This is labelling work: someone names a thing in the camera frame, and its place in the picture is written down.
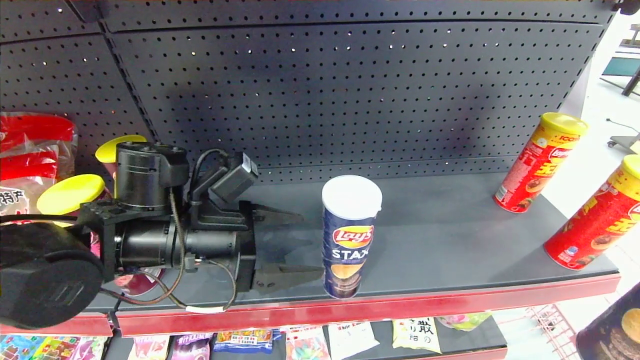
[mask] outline candy package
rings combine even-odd
[[[58,180],[74,175],[77,129],[73,122],[50,114],[0,113],[0,158],[55,148]]]
[[[213,345],[215,352],[232,352],[235,354],[270,354],[273,350],[273,334],[271,330],[223,331],[216,336]]]
[[[287,329],[287,360],[331,360],[321,326]]]
[[[209,360],[212,332],[177,336],[171,360]]]
[[[169,350],[169,336],[140,336],[133,339],[127,360],[165,360]]]
[[[483,321],[491,317],[490,312],[471,313],[451,316],[438,316],[438,321],[451,329],[461,331],[471,331],[478,327]]]
[[[39,336],[7,335],[0,343],[0,359],[29,360],[43,341]]]
[[[394,320],[393,323],[393,348],[421,348],[442,354],[438,331],[432,317]]]
[[[39,213],[36,203],[56,183],[58,153],[30,152],[0,158],[0,215]]]
[[[343,360],[380,344],[369,322],[335,323],[327,328],[333,360]]]
[[[107,342],[106,336],[83,336],[77,343],[70,360],[100,360]]]
[[[49,336],[30,360],[69,360],[79,341],[80,337],[75,336]]]

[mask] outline red chip can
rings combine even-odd
[[[640,221],[640,155],[618,169],[544,244],[558,264],[581,270]]]
[[[542,192],[589,126],[561,113],[544,113],[540,124],[493,199],[512,213],[524,213]]]

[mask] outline yellow lid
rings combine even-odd
[[[38,198],[38,210],[47,215],[65,215],[80,204],[95,200],[104,191],[104,180],[95,174],[76,175],[62,180]]]
[[[116,162],[116,145],[121,142],[146,142],[147,139],[142,135],[125,135],[115,138],[102,144],[96,151],[95,157],[101,163]]]
[[[622,168],[640,179],[640,155],[627,155],[622,159]]]
[[[561,113],[544,113],[540,117],[540,122],[557,131],[572,135],[584,135],[589,129],[586,122]]]

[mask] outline perforated metal panel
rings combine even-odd
[[[104,1],[112,31],[422,20],[534,20],[607,24],[615,0],[555,1]]]
[[[0,42],[99,32],[98,24],[83,24],[62,0],[0,1]]]
[[[515,156],[538,116],[559,107],[601,31],[412,22],[114,39],[160,139],[193,155],[246,151],[280,168]]]
[[[0,56],[2,110],[73,121],[80,134],[77,173],[106,174],[93,156],[100,144],[124,134],[150,136],[101,35],[3,44]]]

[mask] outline white lid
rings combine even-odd
[[[382,209],[382,191],[366,177],[334,177],[322,188],[324,207],[337,217],[362,220],[375,217]]]

